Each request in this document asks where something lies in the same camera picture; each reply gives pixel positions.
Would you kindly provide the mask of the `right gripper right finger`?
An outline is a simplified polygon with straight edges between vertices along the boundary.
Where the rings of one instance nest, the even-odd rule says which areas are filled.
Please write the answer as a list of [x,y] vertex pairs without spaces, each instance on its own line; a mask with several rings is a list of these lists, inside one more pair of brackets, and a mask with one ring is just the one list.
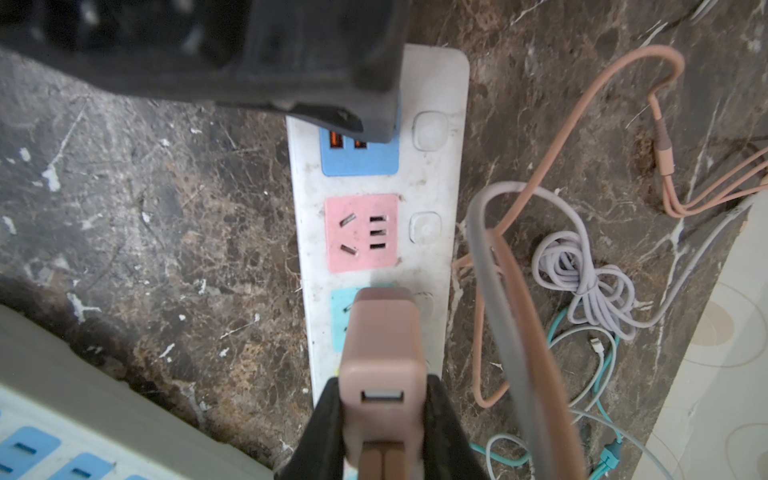
[[424,406],[425,479],[487,479],[454,412],[442,380],[427,376]]

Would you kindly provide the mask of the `short blue power strip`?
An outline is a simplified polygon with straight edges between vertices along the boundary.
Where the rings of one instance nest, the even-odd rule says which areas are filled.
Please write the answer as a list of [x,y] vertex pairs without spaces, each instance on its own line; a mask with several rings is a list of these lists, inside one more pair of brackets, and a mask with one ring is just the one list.
[[270,479],[219,443],[1,309],[4,479]]

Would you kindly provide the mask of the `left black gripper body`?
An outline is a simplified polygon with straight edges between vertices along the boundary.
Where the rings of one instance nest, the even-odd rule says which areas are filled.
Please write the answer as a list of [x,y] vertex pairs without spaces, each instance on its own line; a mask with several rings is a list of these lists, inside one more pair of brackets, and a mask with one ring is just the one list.
[[5,1],[1,44],[105,91],[395,133],[406,1]]

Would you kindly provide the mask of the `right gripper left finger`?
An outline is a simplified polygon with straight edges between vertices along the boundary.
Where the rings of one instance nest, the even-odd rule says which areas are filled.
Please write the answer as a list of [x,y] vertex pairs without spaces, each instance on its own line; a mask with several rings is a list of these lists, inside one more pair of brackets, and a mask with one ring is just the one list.
[[326,383],[294,453],[274,478],[340,480],[344,461],[343,404],[339,381],[333,377]]

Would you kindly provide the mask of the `teal charger with white cable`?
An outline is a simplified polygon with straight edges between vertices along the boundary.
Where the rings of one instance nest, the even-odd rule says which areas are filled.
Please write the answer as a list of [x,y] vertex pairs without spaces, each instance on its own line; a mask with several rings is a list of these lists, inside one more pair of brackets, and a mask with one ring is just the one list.
[[[586,325],[577,326],[555,335],[555,328],[559,325],[560,320],[561,318],[557,317],[553,326],[550,328],[547,337],[548,347],[552,349],[555,345],[571,336],[589,332],[590,334],[593,334],[593,337],[589,339],[590,348],[596,354],[598,361],[595,373],[592,375],[589,382],[583,390],[569,402],[570,411],[575,415],[574,422],[587,418],[611,429],[615,434],[614,441],[603,447],[600,461],[592,470],[588,478],[604,479],[611,471],[615,470],[621,462],[620,457],[624,443],[630,442],[650,457],[651,462],[655,465],[664,479],[673,479],[672,473],[661,463],[658,457],[628,431],[615,424],[602,405],[602,393],[605,391],[609,380],[612,378],[617,360],[618,341],[614,335],[601,327]],[[499,440],[512,442],[522,448],[525,453],[518,458],[512,459],[494,453],[494,444]],[[486,472],[490,479],[496,479],[494,472],[495,463],[511,468],[524,467],[530,463],[530,455],[527,452],[525,442],[512,434],[495,434],[484,446],[471,443],[470,447],[476,453],[483,455]]]

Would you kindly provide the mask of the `pink charger cube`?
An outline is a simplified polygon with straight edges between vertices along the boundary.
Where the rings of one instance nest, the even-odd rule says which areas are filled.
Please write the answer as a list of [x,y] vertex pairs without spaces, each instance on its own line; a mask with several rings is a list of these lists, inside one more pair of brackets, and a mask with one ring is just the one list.
[[[600,89],[621,69],[647,58],[668,62],[670,86],[685,69],[682,54],[667,45],[636,49],[610,65],[583,94],[544,158],[525,182],[497,182],[471,201],[466,221],[474,269],[478,318],[489,324],[501,355],[522,430],[523,447],[539,479],[581,479],[583,451],[575,424],[581,412],[568,406],[560,371],[530,290],[505,241],[505,233],[532,198],[566,214],[572,229],[547,236],[532,259],[536,283],[571,295],[566,316],[576,331],[595,331],[611,342],[630,341],[655,325],[633,316],[633,281],[618,267],[597,267],[586,227],[575,210],[542,187],[577,122]],[[474,461],[455,417],[441,403],[439,379],[428,373],[419,311],[404,288],[360,290],[351,316],[338,374],[325,388],[341,416],[344,460],[362,479],[488,477]]]

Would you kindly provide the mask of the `long multicolour power strip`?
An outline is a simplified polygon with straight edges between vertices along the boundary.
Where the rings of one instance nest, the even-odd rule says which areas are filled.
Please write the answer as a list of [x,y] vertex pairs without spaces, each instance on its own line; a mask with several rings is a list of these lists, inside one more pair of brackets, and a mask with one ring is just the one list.
[[286,122],[314,396],[367,287],[412,292],[428,370],[442,371],[469,80],[463,52],[409,44],[390,142]]

